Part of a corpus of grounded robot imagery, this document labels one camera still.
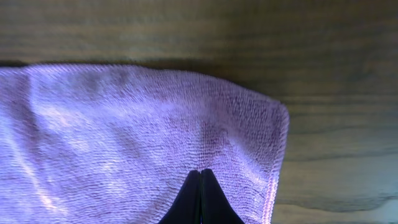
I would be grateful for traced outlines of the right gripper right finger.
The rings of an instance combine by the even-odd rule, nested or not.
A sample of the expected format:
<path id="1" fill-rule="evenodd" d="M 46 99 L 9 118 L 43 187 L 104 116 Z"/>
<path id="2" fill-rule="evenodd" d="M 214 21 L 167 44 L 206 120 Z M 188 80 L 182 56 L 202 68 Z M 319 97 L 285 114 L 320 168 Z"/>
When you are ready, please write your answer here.
<path id="1" fill-rule="evenodd" d="M 202 224 L 244 224 L 232 209 L 211 169 L 201 171 Z"/>

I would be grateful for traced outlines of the purple microfiber cloth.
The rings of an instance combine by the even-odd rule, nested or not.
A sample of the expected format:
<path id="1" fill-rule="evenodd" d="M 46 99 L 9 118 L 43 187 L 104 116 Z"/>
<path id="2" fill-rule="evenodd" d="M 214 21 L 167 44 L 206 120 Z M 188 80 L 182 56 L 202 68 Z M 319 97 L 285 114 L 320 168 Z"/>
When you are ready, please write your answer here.
<path id="1" fill-rule="evenodd" d="M 157 223 L 211 169 L 244 223 L 269 223 L 289 113 L 199 73 L 1 69 L 2 223 Z"/>

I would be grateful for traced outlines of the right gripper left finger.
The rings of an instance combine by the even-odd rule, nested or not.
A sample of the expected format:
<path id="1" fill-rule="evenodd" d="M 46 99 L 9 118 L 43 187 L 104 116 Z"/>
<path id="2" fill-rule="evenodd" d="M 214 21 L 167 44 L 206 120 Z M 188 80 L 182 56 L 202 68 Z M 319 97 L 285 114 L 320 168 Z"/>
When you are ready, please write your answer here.
<path id="1" fill-rule="evenodd" d="M 199 171 L 188 173 L 178 195 L 159 224 L 200 224 L 201 223 L 201 175 Z"/>

